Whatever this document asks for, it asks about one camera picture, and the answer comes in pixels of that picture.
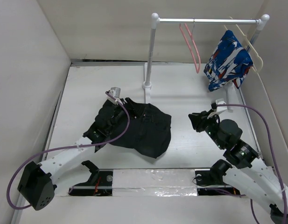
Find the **black trousers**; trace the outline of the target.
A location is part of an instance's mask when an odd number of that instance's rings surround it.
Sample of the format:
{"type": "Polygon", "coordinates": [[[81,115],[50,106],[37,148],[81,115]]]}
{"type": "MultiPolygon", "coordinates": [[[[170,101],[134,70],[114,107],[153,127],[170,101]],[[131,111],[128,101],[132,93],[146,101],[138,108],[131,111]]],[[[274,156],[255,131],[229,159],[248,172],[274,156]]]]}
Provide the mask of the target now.
{"type": "MultiPolygon", "coordinates": [[[[144,156],[157,158],[167,149],[171,140],[171,116],[163,113],[152,104],[142,104],[125,98],[124,107],[129,113],[130,124],[127,131],[118,140],[111,142],[113,146],[131,148],[144,156]]],[[[120,135],[127,125],[127,118],[119,123],[119,126],[111,135],[103,135],[100,131],[100,137],[109,137],[113,139],[120,135]]],[[[95,122],[88,131],[95,129],[95,122]]],[[[103,141],[94,134],[87,134],[87,138],[93,141],[103,141]]]]}

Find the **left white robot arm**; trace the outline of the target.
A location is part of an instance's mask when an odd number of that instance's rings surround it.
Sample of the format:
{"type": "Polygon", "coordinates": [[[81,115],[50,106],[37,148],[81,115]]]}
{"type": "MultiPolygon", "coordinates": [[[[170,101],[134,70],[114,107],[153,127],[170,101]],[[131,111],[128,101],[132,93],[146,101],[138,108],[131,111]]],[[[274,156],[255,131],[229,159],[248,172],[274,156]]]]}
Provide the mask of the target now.
{"type": "Polygon", "coordinates": [[[130,124],[130,116],[124,104],[116,99],[112,105],[119,106],[125,113],[127,118],[127,125],[120,135],[110,139],[109,137],[100,137],[98,129],[88,131],[84,134],[83,139],[87,134],[94,134],[94,137],[98,137],[103,141],[93,141],[92,144],[86,144],[84,142],[78,142],[73,146],[59,147],[50,149],[47,151],[35,154],[31,158],[27,159],[15,172],[17,175],[23,168],[18,191],[21,195],[30,203],[25,207],[15,207],[16,210],[23,210],[28,207],[33,207],[34,210],[41,210],[47,206],[55,195],[55,189],[57,188],[56,181],[66,171],[75,168],[82,164],[88,169],[82,174],[82,179],[88,185],[93,185],[98,181],[99,169],[90,161],[86,159],[92,154],[97,152],[104,145],[118,140],[127,131],[130,124]],[[41,154],[54,152],[61,150],[61,152],[55,157],[42,161],[36,164],[33,159],[41,154]]]}

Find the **pink plastic hanger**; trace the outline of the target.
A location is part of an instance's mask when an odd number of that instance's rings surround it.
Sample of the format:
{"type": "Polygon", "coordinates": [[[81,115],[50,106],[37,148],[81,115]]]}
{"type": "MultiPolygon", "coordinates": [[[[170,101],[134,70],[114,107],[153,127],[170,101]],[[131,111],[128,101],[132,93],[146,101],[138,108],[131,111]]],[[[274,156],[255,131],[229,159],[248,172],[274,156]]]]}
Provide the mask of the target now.
{"type": "Polygon", "coordinates": [[[186,23],[184,23],[183,26],[185,27],[185,29],[188,33],[188,36],[190,38],[191,43],[189,42],[188,38],[186,37],[186,34],[183,30],[181,23],[179,24],[179,29],[183,35],[183,38],[186,42],[188,49],[190,51],[190,54],[191,54],[191,57],[193,59],[193,63],[194,63],[195,69],[196,69],[196,73],[199,73],[200,69],[201,69],[201,58],[200,58],[199,51],[198,51],[198,48],[197,48],[197,45],[195,43],[194,36],[193,36],[194,26],[193,26],[192,30],[189,29],[189,27],[186,23]]]}

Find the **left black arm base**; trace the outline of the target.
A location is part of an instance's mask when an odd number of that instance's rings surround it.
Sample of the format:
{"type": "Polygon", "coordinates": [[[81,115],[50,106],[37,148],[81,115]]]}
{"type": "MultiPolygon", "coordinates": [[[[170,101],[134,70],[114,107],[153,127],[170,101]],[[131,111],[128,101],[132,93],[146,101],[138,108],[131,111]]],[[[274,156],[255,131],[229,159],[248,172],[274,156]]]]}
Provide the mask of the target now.
{"type": "Polygon", "coordinates": [[[91,161],[81,163],[87,167],[90,177],[86,182],[75,184],[69,188],[70,196],[112,196],[112,169],[99,169],[91,161]]]}

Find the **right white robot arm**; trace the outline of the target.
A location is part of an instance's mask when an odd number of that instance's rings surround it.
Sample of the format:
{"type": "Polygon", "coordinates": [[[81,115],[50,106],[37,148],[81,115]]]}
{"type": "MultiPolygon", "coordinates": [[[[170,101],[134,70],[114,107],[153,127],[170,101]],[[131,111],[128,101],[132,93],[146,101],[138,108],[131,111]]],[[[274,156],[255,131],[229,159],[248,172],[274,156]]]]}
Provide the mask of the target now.
{"type": "Polygon", "coordinates": [[[264,163],[259,154],[241,139],[242,129],[231,119],[220,120],[214,110],[188,115],[193,129],[206,132],[224,159],[211,168],[211,180],[238,189],[261,206],[275,224],[288,224],[288,187],[264,163]]]}

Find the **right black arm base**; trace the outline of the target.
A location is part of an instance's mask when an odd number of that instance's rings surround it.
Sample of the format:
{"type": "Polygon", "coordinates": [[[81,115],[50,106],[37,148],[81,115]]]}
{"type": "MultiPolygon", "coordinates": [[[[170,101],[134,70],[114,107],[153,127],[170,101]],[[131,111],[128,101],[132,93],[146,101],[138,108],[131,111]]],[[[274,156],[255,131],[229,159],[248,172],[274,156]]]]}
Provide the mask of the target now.
{"type": "Polygon", "coordinates": [[[228,162],[220,159],[208,170],[198,170],[195,172],[193,183],[199,187],[208,187],[212,185],[226,185],[223,177],[226,176],[227,170],[232,166],[228,162]]]}

